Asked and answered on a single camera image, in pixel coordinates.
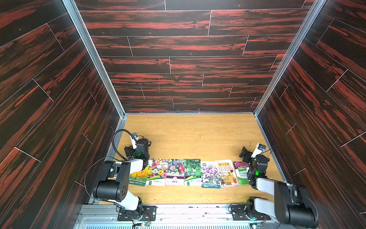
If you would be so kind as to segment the magenta flower seed packet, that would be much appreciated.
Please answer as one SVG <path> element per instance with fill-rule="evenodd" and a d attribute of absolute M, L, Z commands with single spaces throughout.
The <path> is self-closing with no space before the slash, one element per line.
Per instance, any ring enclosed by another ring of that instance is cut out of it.
<path fill-rule="evenodd" d="M 248 185 L 249 184 L 249 180 L 248 180 L 248 171 L 249 171 L 249 165 L 246 162 L 234 162 L 234 168 L 235 168 L 235 173 L 236 173 L 236 177 L 238 180 L 238 184 L 239 185 Z"/>

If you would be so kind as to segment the mixed roses seed packet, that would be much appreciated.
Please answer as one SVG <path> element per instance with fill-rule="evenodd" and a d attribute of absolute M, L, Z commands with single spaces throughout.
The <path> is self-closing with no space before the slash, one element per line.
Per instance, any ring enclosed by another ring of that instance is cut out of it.
<path fill-rule="evenodd" d="M 168 160 L 152 158 L 148 161 L 146 185 L 164 187 L 167 177 Z"/>

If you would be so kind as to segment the yellow flower seed packet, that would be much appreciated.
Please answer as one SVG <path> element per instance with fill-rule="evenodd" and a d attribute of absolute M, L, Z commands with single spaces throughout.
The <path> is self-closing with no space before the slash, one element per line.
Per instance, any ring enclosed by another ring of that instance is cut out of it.
<path fill-rule="evenodd" d="M 150 169 L 146 169 L 134 172 L 129 177 L 129 184 L 144 187 L 149 177 Z"/>

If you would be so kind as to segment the orange striped seed packet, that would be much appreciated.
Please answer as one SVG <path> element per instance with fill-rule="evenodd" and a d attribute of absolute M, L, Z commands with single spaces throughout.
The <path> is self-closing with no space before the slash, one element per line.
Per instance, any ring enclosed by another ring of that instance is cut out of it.
<path fill-rule="evenodd" d="M 222 187 L 237 187 L 239 186 L 234 165 L 231 159 L 216 161 L 220 183 Z"/>

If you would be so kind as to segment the purple flowers seed packet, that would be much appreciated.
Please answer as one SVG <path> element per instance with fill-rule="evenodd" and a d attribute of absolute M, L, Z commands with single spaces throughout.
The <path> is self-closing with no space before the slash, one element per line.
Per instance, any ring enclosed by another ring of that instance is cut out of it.
<path fill-rule="evenodd" d="M 217 162 L 201 161 L 201 173 L 202 188 L 221 188 L 221 178 Z"/>

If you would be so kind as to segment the green gourd seed packet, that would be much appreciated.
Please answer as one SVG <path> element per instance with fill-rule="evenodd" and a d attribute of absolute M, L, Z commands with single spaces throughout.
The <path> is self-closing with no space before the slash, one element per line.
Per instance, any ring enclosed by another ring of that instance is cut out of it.
<path fill-rule="evenodd" d="M 201 159 L 184 159 L 185 186 L 199 187 L 202 185 Z"/>

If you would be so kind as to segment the purple pink asters seed packet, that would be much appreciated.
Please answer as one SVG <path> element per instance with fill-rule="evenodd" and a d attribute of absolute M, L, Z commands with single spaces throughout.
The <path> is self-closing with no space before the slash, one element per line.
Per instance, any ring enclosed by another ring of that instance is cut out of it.
<path fill-rule="evenodd" d="M 168 186 L 184 186 L 185 165 L 183 160 L 168 160 L 165 184 Z"/>

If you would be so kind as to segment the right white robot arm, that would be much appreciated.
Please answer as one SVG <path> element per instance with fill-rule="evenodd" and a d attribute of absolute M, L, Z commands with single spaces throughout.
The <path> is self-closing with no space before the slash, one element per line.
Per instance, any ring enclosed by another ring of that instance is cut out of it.
<path fill-rule="evenodd" d="M 249 165 L 249 185 L 270 194 L 273 201 L 259 197 L 247 200 L 245 214 L 249 220 L 275 218 L 281 224 L 316 229 L 319 225 L 318 211 L 308 189 L 268 179 L 266 170 L 270 159 L 264 155 L 266 146 L 259 144 L 252 153 L 245 147 L 239 157 Z"/>

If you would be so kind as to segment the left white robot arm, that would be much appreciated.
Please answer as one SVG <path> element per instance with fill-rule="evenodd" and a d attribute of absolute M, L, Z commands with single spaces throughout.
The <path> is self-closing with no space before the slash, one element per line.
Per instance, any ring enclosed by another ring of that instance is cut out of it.
<path fill-rule="evenodd" d="M 139 139 L 131 159 L 123 162 L 105 161 L 92 196 L 102 201 L 112 202 L 128 213 L 141 215 L 142 200 L 133 195 L 128 187 L 130 175 L 143 171 L 148 166 L 150 145 L 151 142 L 146 138 Z"/>

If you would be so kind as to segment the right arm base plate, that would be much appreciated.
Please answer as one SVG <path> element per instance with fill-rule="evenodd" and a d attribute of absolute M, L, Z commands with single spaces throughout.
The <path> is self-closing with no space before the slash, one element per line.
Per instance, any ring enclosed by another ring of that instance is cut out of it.
<path fill-rule="evenodd" d="M 247 209 L 247 205 L 244 204 L 230 204 L 228 206 L 228 211 L 232 215 L 234 221 L 267 221 L 271 220 L 269 215 L 264 213 L 259 213 L 255 210 Z"/>

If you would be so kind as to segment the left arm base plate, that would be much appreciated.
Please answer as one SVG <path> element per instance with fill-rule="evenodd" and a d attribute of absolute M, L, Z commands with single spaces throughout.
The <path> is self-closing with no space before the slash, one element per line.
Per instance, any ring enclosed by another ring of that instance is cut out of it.
<path fill-rule="evenodd" d="M 120 209 L 117 217 L 117 221 L 146 221 L 151 222 L 156 220 L 157 206 L 143 205 L 138 207 L 137 210 L 124 210 Z"/>

